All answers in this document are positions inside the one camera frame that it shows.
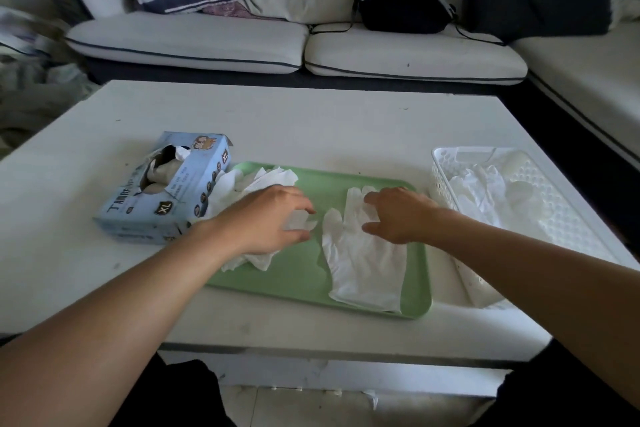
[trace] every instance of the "person's left arm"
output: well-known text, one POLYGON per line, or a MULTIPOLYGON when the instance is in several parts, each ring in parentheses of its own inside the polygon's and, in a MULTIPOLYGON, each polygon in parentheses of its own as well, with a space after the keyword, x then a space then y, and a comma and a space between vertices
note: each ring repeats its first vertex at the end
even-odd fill
POLYGON ((107 426, 189 300, 226 261, 309 239, 282 229, 299 209, 314 212, 295 187, 250 194, 5 345, 0 424, 107 426))

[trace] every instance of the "white plastic basket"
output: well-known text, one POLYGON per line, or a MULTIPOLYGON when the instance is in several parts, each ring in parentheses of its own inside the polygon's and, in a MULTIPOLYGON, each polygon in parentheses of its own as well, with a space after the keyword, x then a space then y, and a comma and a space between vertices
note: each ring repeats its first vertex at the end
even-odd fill
MULTIPOLYGON (((540 192, 548 218, 540 220, 551 243, 576 252, 586 253, 606 261, 618 263, 616 257, 569 204, 556 186, 547 179, 526 153, 512 148, 452 147, 434 149, 433 168, 429 180, 429 194, 440 206, 458 211, 458 201, 449 180, 474 164, 495 165, 508 181, 530 183, 540 192)), ((456 267, 476 307, 508 305, 504 297, 478 274, 460 261, 456 267)))

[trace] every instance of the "white table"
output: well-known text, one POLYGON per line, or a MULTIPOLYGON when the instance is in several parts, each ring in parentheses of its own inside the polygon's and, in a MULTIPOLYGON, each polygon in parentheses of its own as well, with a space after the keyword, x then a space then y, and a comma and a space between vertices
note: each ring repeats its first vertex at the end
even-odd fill
MULTIPOLYGON (((112 82, 0 163, 0 333, 48 318, 157 248, 122 245, 92 215, 164 130, 226 133, 232 160, 409 181, 439 146, 523 149, 622 264, 632 256, 497 98, 112 82)), ((205 287, 170 348, 505 366, 548 341, 519 310, 470 307, 447 255, 429 249, 434 304, 416 321, 205 287)))

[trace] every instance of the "person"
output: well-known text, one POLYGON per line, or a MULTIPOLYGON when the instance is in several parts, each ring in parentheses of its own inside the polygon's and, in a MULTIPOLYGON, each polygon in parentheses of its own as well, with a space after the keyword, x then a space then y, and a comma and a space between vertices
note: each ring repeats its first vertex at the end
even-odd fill
MULTIPOLYGON (((477 425, 640 424, 639 272, 471 220, 404 188, 365 202, 380 218, 365 232, 450 253, 555 337, 509 375, 477 425)), ((0 424, 233 425, 204 364, 171 369, 154 354, 226 261, 310 238, 282 229, 293 210, 315 212, 298 188, 250 194, 8 342, 0 349, 0 424)))

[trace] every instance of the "sofa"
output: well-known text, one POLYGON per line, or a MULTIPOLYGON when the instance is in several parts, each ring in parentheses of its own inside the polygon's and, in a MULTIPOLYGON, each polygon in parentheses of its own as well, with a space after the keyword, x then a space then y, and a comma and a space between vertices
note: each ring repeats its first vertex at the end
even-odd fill
POLYGON ((640 22, 619 22, 602 36, 533 37, 501 47, 471 41, 454 26, 433 35, 373 32, 359 23, 349 28, 352 0, 245 0, 261 17, 251 19, 152 14, 134 10, 132 0, 81 1, 92 20, 73 27, 67 41, 108 65, 110 77, 131 78, 137 67, 164 75, 168 67, 262 73, 273 81, 311 73, 375 78, 372 89, 382 78, 471 83, 478 93, 486 93, 485 85, 495 89, 528 77, 640 169, 640 22))

